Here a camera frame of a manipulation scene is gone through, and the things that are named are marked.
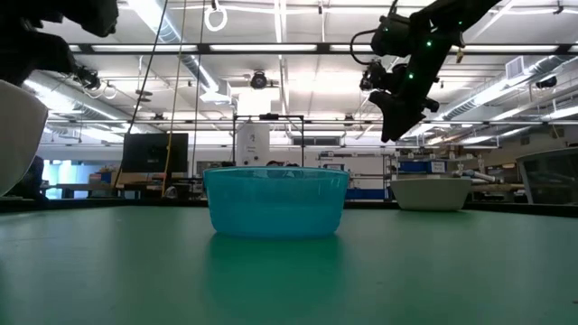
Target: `computer monitor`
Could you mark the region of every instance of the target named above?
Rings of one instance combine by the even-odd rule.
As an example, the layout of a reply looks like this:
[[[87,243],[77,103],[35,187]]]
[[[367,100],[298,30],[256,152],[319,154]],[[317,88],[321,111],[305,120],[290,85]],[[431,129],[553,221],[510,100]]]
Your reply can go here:
[[[168,134],[126,135],[123,172],[164,172]],[[169,172],[188,171],[189,135],[172,135]]]

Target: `ceiling light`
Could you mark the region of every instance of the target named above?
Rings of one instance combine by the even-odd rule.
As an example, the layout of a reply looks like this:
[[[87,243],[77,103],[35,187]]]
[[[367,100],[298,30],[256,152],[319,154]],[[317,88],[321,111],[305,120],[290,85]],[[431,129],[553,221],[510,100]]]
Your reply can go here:
[[[438,136],[438,137],[428,141],[427,144],[439,144],[439,143],[442,143],[443,140],[444,140],[443,137]]]
[[[112,142],[112,143],[114,143],[114,142],[119,143],[119,142],[123,142],[125,140],[125,138],[123,138],[120,135],[114,135],[112,133],[93,129],[93,128],[85,129],[82,131],[82,133],[84,135],[90,136],[91,138],[106,141],[106,142]]]
[[[542,117],[542,120],[558,119],[578,114],[578,107],[558,109],[554,113]]]
[[[557,45],[468,45],[464,52],[477,51],[532,51],[552,52],[558,49]]]
[[[200,95],[199,99],[204,103],[213,103],[215,105],[231,103],[231,97],[221,95],[218,92],[206,92]]]
[[[211,45],[212,51],[317,51],[315,44],[223,44]]]
[[[131,51],[153,51],[153,45],[92,45],[92,50],[96,52],[131,52]],[[197,45],[180,44],[157,44],[156,51],[196,51]]]
[[[520,132],[524,132],[526,130],[528,130],[530,128],[530,126],[526,126],[526,127],[521,127],[519,129],[516,130],[512,130],[512,131],[508,131],[503,135],[500,135],[500,137],[508,137],[508,136],[512,136],[512,135],[517,135]]]
[[[489,122],[490,125],[542,125],[542,122],[537,121],[496,121]]]
[[[431,123],[431,125],[433,125],[433,127],[441,127],[441,128],[450,128],[450,127],[452,127],[452,124],[451,124],[451,123],[434,122],[434,123]]]
[[[520,108],[510,109],[508,112],[504,112],[504,113],[502,113],[502,114],[500,114],[500,115],[498,115],[498,116],[494,116],[494,117],[492,117],[490,120],[491,120],[491,121],[500,121],[500,120],[503,120],[503,119],[512,117],[512,116],[514,116],[514,115],[516,115],[516,114],[518,114],[518,113],[521,113],[521,112],[523,112],[523,111],[524,111],[524,110],[523,110],[523,109],[520,109]]]
[[[549,125],[578,125],[578,121],[552,121]]]
[[[477,144],[477,143],[480,143],[480,142],[488,141],[488,140],[491,139],[491,138],[492,138],[491,136],[487,136],[487,135],[485,135],[485,136],[474,136],[474,137],[471,137],[471,138],[469,138],[469,139],[463,140],[463,141],[461,142],[461,144]]]
[[[347,44],[336,44],[329,47],[330,51],[350,51],[350,46]],[[370,45],[353,45],[353,51],[371,52]]]
[[[464,145],[463,149],[490,150],[490,149],[499,149],[499,147],[497,145]]]

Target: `ceiling pipe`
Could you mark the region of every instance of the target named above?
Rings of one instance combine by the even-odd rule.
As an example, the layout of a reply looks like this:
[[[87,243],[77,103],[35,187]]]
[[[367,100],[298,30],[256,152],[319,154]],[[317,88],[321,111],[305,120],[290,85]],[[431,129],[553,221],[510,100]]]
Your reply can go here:
[[[562,105],[567,106],[567,103],[572,101],[571,94],[573,94],[576,91],[578,91],[578,84],[573,85],[571,87],[568,87],[566,89],[557,91],[557,92],[550,94],[550,95],[547,95],[545,97],[538,98],[537,100],[530,102],[530,103],[527,103],[521,107],[509,110],[508,112],[504,113],[504,114],[508,114],[507,116],[499,115],[496,117],[500,117],[500,116],[512,117],[513,115],[517,115],[521,112],[527,111],[528,109],[540,107],[543,104],[546,104],[549,102],[552,102],[553,105],[555,105],[555,102],[557,101],[558,105],[560,105],[562,103]],[[501,119],[501,118],[496,118],[496,117],[494,117],[493,120],[499,121]],[[542,121],[542,116],[532,118],[531,121]],[[436,144],[442,144],[442,143],[445,143],[447,141],[453,141],[456,139],[461,139],[461,138],[464,138],[464,137],[471,135],[472,133],[475,133],[476,136],[480,136],[480,135],[481,136],[491,136],[491,137],[499,136],[501,138],[507,138],[507,137],[511,137],[514,135],[521,135],[523,131],[525,132],[530,127],[531,126],[525,126],[525,127],[520,128],[520,126],[505,125],[503,127],[497,127],[497,128],[496,127],[492,127],[492,128],[484,127],[483,129],[473,129],[473,130],[468,130],[467,132],[460,131],[460,132],[454,133],[452,135],[447,135],[446,139],[439,141],[439,142],[436,142]]]
[[[123,111],[110,106],[98,99],[91,98],[81,91],[63,83],[60,80],[56,80],[49,77],[41,72],[34,72],[27,81],[41,85],[42,87],[48,89],[54,89],[53,91],[63,95],[66,98],[77,101],[79,106],[88,110],[88,112],[83,113],[83,116],[95,118],[98,116],[103,120],[130,120],[131,116],[124,113]],[[161,130],[153,127],[151,125],[140,125],[138,128],[142,132],[147,133],[160,133]]]
[[[157,33],[159,19],[161,19],[162,0],[127,0],[131,8],[141,17],[144,23],[154,32]],[[159,41],[163,43],[180,44],[186,42],[181,33],[176,29],[177,24],[173,21],[171,13],[166,12],[163,17],[163,24],[159,33]],[[199,79],[200,86],[211,96],[201,96],[200,99],[205,102],[216,104],[230,104],[230,86],[227,82],[219,80],[213,73],[209,72],[206,67],[200,64],[199,59],[194,55],[177,56],[182,65],[196,79]]]
[[[447,106],[441,117],[444,121],[450,121],[519,87],[539,81],[554,70],[575,59],[576,57],[573,55],[551,55],[532,65],[528,69],[528,76],[513,85],[508,84],[509,80],[504,72],[495,79],[475,88],[469,97],[454,100]]]

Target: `desk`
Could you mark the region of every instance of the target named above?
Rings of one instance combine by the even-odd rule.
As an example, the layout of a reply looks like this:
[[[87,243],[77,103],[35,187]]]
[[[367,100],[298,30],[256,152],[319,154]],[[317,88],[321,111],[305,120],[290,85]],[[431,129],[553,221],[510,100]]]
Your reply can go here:
[[[346,209],[334,237],[267,241],[206,208],[3,214],[0,323],[578,324],[577,229]]]

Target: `blue plastic bowl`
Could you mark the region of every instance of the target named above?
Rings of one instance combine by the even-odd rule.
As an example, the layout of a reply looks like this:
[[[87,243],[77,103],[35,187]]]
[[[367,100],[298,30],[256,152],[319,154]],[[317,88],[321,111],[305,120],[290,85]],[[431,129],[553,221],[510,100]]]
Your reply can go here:
[[[220,233],[295,238],[331,235],[340,225],[346,172],[237,167],[205,171],[210,218]]]

